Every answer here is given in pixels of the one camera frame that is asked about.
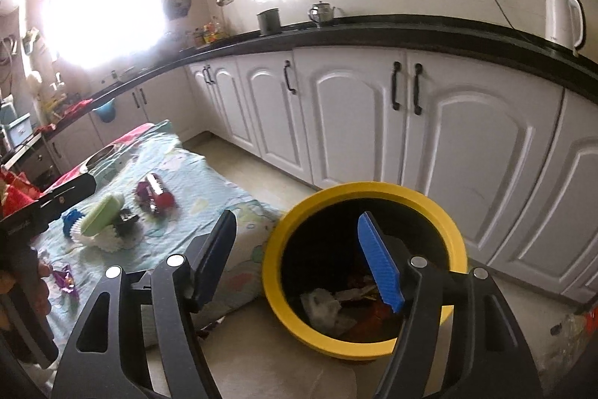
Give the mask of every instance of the white cabinet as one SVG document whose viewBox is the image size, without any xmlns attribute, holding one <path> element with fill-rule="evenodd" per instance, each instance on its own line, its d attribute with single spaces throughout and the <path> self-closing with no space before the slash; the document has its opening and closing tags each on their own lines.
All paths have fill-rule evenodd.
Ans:
<svg viewBox="0 0 598 399">
<path fill-rule="evenodd" d="M 312 183 L 292 52 L 238 56 L 237 65 L 262 159 Z"/>
<path fill-rule="evenodd" d="M 404 52 L 301 48 L 294 50 L 294 59 L 313 184 L 326 188 L 351 181 L 397 182 L 406 79 L 395 67 L 403 68 Z M 400 107 L 393 108 L 393 95 Z"/>
<path fill-rule="evenodd" d="M 487 263 L 540 175 L 563 89 L 458 56 L 409 51 L 407 59 L 401 184 L 438 203 L 457 224 L 468 255 Z"/>
<path fill-rule="evenodd" d="M 142 107 L 141 95 L 135 89 L 121 93 L 114 98 L 113 104 L 115 116 L 110 122 L 104 122 L 94 110 L 90 112 L 93 125 L 104 146 L 148 121 Z"/>
<path fill-rule="evenodd" d="M 203 129 L 228 139 L 224 117 L 219 109 L 216 89 L 213 87 L 207 64 L 190 65 L 189 68 L 195 78 L 194 93 L 201 117 L 204 119 Z"/>
<path fill-rule="evenodd" d="M 565 92 L 530 200 L 492 267 L 578 301 L 598 292 L 598 106 Z"/>
<path fill-rule="evenodd" d="M 215 90 L 220 115 L 226 126 L 225 138 L 259 156 L 234 56 L 211 59 L 206 68 L 211 86 Z"/>
<path fill-rule="evenodd" d="M 49 146 L 62 173 L 72 170 L 104 147 L 89 114 L 52 137 Z"/>
<path fill-rule="evenodd" d="M 197 105 L 191 92 L 187 71 L 176 68 L 142 83 L 137 90 L 149 122 L 168 119 L 182 141 L 201 131 Z"/>
</svg>

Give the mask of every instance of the bed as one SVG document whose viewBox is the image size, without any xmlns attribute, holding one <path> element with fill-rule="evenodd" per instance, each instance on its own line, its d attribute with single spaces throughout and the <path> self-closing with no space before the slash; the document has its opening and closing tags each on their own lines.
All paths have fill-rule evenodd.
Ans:
<svg viewBox="0 0 598 399">
<path fill-rule="evenodd" d="M 118 141 L 118 149 L 89 171 L 98 185 L 95 194 L 75 208 L 85 213 L 106 193 L 123 193 L 125 206 L 141 217 L 136 230 L 124 240 L 125 248 L 109 253 L 73 242 L 65 238 L 62 221 L 52 222 L 35 243 L 40 257 L 53 266 L 69 264 L 77 282 L 79 300 L 49 280 L 52 312 L 48 321 L 61 353 L 86 300 L 109 266 L 119 265 L 126 271 L 153 268 L 166 256 L 184 251 L 192 238 L 210 232 L 225 209 L 236 215 L 237 239 L 214 300 L 193 315 L 195 327 L 213 322 L 261 292 L 262 250 L 280 213 L 224 179 L 203 156 L 182 149 L 168 121 L 147 124 Z M 158 173 L 175 196 L 178 209 L 165 220 L 140 211 L 133 199 L 135 185 L 148 172 Z M 142 319 L 146 345 L 155 343 L 150 309 L 142 311 Z"/>
</svg>

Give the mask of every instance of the electric kettle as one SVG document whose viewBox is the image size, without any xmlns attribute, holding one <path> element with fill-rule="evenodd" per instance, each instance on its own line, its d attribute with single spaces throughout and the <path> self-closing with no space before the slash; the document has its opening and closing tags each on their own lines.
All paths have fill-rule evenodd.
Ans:
<svg viewBox="0 0 598 399">
<path fill-rule="evenodd" d="M 546 0 L 548 41 L 560 44 L 573 53 L 585 43 L 585 15 L 579 0 Z"/>
</svg>

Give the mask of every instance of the candy wrapper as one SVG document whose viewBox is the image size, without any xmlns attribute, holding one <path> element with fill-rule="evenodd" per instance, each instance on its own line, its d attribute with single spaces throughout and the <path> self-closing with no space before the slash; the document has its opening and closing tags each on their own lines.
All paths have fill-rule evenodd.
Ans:
<svg viewBox="0 0 598 399">
<path fill-rule="evenodd" d="M 52 276 L 62 292 L 69 294 L 73 299 L 79 299 L 79 292 L 75 287 L 75 278 L 69 264 L 63 266 L 61 270 L 53 269 Z"/>
</svg>

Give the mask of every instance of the red cloth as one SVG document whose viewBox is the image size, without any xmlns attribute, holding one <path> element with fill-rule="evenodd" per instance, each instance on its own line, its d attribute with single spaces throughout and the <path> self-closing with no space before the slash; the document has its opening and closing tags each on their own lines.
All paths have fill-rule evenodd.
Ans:
<svg viewBox="0 0 598 399">
<path fill-rule="evenodd" d="M 93 102 L 92 98 L 88 98 L 86 100 L 82 100 L 80 102 L 77 102 L 76 104 L 67 107 L 67 109 L 65 110 L 65 113 L 63 114 L 63 117 L 66 119 L 67 117 L 73 117 L 73 115 L 75 115 L 77 112 L 79 112 L 80 110 L 84 109 L 87 105 L 91 104 Z"/>
<path fill-rule="evenodd" d="M 56 124 L 38 125 L 35 128 L 35 134 L 44 133 L 48 134 L 56 130 Z"/>
<path fill-rule="evenodd" d="M 41 191 L 32 185 L 27 179 L 25 173 L 21 172 L 19 176 L 4 168 L 0 170 L 0 178 L 8 185 L 13 185 L 17 190 L 25 193 L 29 198 L 37 200 L 41 197 Z"/>
<path fill-rule="evenodd" d="M 19 211 L 34 201 L 34 199 L 28 197 L 13 185 L 8 185 L 6 188 L 6 200 L 4 200 L 4 204 L 2 205 L 2 217 L 8 217 L 8 215 Z"/>
</svg>

